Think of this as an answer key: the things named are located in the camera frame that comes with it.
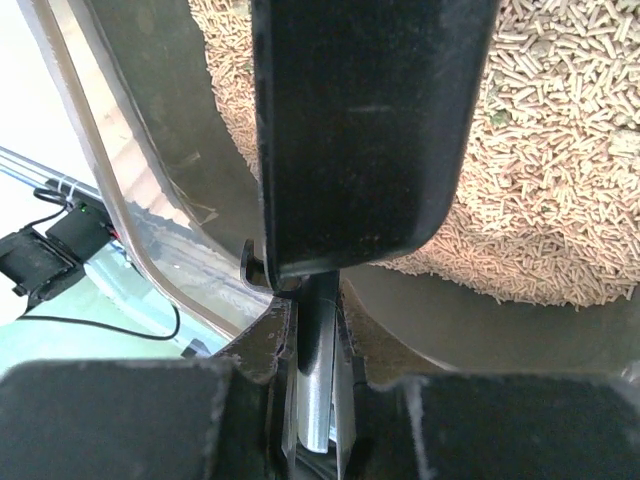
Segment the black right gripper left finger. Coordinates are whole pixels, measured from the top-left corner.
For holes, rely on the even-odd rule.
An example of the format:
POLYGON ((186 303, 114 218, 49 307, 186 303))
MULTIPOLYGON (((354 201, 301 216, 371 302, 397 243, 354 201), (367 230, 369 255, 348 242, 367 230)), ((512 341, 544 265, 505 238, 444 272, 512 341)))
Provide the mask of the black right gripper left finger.
POLYGON ((5 479, 289 479, 297 308, 210 358, 31 361, 1 380, 5 479))

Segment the black slotted litter scoop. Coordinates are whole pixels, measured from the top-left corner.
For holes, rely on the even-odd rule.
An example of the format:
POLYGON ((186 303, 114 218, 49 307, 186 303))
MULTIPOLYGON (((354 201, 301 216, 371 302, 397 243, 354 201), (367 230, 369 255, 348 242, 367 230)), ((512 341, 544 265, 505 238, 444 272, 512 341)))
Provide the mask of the black slotted litter scoop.
POLYGON ((294 296, 313 276, 415 252, 453 203, 498 5, 251 5, 264 255, 246 283, 294 296))

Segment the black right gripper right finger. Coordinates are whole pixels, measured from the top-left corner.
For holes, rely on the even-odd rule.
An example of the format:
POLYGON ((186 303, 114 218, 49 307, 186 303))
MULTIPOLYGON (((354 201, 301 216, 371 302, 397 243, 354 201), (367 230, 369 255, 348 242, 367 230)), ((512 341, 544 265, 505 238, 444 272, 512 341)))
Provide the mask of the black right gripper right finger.
POLYGON ((334 363, 342 479, 635 479, 639 389, 613 376, 429 370, 348 282, 334 363))

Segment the brown plastic litter box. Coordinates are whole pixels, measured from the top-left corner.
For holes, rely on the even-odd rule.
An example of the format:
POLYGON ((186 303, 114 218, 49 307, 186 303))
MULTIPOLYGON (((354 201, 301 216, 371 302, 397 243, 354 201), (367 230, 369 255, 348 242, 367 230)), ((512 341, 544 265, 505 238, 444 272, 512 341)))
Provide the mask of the brown plastic litter box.
MULTIPOLYGON (((240 278, 264 255, 260 185, 215 105, 184 1, 23 1, 102 201, 137 268, 226 338, 271 297, 240 278)), ((618 372, 639 357, 639 304, 499 305, 431 276, 341 270, 382 333, 444 370, 618 372)))

